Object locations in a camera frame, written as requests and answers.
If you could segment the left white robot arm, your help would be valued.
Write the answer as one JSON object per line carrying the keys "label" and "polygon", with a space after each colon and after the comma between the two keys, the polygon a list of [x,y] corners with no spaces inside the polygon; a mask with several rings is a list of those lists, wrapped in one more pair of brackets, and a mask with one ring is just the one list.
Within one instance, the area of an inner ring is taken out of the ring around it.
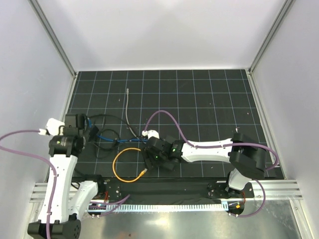
{"label": "left white robot arm", "polygon": [[50,173],[41,211],[27,233],[33,239],[77,239],[81,219],[90,201],[104,197],[100,176],[86,175],[70,197],[73,172],[78,157],[98,129],[89,128],[85,114],[67,114],[64,121],[50,118],[40,135],[50,135]]}

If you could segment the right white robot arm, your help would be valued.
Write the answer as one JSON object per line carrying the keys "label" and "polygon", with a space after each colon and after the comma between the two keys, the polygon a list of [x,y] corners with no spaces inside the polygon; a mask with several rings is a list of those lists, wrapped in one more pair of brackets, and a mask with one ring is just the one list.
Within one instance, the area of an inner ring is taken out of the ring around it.
{"label": "right white robot arm", "polygon": [[221,141],[186,142],[170,136],[160,138],[151,134],[142,149],[147,170],[165,168],[173,170],[178,163],[219,161],[229,163],[226,184],[221,188],[225,198],[241,196],[252,179],[262,180],[266,171],[266,150],[242,133]]}

